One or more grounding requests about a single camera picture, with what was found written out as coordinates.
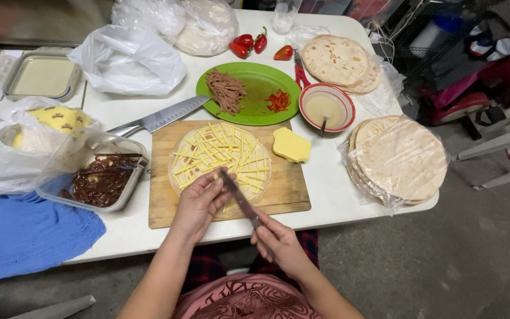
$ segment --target person's left hand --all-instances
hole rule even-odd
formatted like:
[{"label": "person's left hand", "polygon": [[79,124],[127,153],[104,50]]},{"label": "person's left hand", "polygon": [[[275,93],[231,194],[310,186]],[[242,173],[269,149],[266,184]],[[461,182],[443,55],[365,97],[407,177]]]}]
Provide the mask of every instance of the person's left hand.
[{"label": "person's left hand", "polygon": [[[171,225],[174,235],[185,236],[193,243],[204,237],[218,208],[232,196],[229,192],[222,192],[222,178],[214,180],[214,174],[219,175],[222,169],[227,171],[227,167],[213,170],[196,178],[182,191]],[[230,174],[230,177],[235,179],[236,174]]]}]

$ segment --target red-handled scissors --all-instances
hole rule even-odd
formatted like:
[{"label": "red-handled scissors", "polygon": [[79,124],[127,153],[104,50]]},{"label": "red-handled scissors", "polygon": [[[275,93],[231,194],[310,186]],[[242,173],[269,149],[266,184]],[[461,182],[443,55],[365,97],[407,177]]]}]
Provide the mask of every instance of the red-handled scissors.
[{"label": "red-handled scissors", "polygon": [[294,71],[296,73],[296,83],[298,83],[298,86],[302,90],[303,87],[300,85],[300,81],[304,83],[304,87],[307,87],[310,85],[310,82],[306,78],[306,74],[304,73],[304,69],[302,68],[302,59],[300,58],[300,54],[298,54],[297,50],[294,50]]}]

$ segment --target wooden cutting board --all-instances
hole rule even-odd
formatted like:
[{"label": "wooden cutting board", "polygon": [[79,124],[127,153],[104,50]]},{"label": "wooden cutting board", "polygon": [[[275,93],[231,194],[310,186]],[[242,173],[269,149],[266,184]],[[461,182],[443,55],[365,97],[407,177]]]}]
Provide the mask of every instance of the wooden cutting board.
[{"label": "wooden cutting board", "polygon": [[[149,199],[149,227],[151,229],[169,227],[176,213],[179,197],[174,193],[168,180],[168,156],[180,138],[193,129],[223,122],[223,120],[174,121],[152,134],[151,151],[151,192]],[[289,121],[272,126],[255,127],[233,124],[251,132],[262,142],[271,156],[271,182],[265,195],[255,206],[261,207],[267,214],[282,214],[307,211],[311,208],[310,197],[304,182],[300,164],[289,163],[273,153],[273,131],[287,127]],[[227,219],[245,218],[242,212]]]}]

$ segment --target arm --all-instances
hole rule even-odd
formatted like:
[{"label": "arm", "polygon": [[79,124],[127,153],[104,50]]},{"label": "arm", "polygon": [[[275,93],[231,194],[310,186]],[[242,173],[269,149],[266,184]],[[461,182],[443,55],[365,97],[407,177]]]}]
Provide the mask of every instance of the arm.
[{"label": "arm", "polygon": [[277,264],[300,285],[310,307],[324,319],[364,318],[308,259],[292,228],[284,226],[258,209],[255,210],[266,227],[259,227],[253,232],[251,243],[257,245],[261,256],[269,262],[272,260],[259,243],[259,238],[273,250]]},{"label": "arm", "polygon": [[200,176],[182,191],[171,228],[118,319],[172,317],[194,245],[206,233],[218,208],[231,197],[222,193],[221,178],[214,181],[216,171]]}]

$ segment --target clear plastic bag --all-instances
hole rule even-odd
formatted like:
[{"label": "clear plastic bag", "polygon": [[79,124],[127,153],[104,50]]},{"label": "clear plastic bag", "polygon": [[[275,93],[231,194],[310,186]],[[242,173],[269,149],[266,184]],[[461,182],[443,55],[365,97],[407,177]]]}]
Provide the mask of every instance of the clear plastic bag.
[{"label": "clear plastic bag", "polygon": [[290,45],[293,49],[302,49],[308,40],[322,34],[330,34],[330,29],[320,25],[300,25],[292,28],[285,37],[285,45]]},{"label": "clear plastic bag", "polygon": [[67,57],[99,92],[162,95],[186,75],[180,53],[151,31],[106,25]]},{"label": "clear plastic bag", "polygon": [[225,52],[239,32],[235,12],[224,0],[182,0],[186,25],[176,37],[176,47],[193,56]]},{"label": "clear plastic bag", "polygon": [[[0,114],[0,195],[27,193],[35,189],[35,179],[67,134],[39,123],[27,111],[67,106],[44,97],[21,99]],[[99,129],[99,122],[91,119],[89,128]],[[23,143],[11,147],[21,132]]]},{"label": "clear plastic bag", "polygon": [[380,202],[392,216],[438,191],[450,157],[428,129],[402,115],[364,121],[354,130],[338,149],[362,204]]},{"label": "clear plastic bag", "polygon": [[116,0],[111,20],[114,25],[156,33],[173,45],[186,23],[185,14],[178,0]]},{"label": "clear plastic bag", "polygon": [[374,58],[378,61],[387,81],[381,79],[375,90],[363,95],[351,95],[351,99],[357,101],[376,117],[382,118],[391,114],[390,109],[397,103],[397,97],[404,88],[403,81],[406,76],[400,74],[392,64],[384,61],[382,57],[375,55]]}]

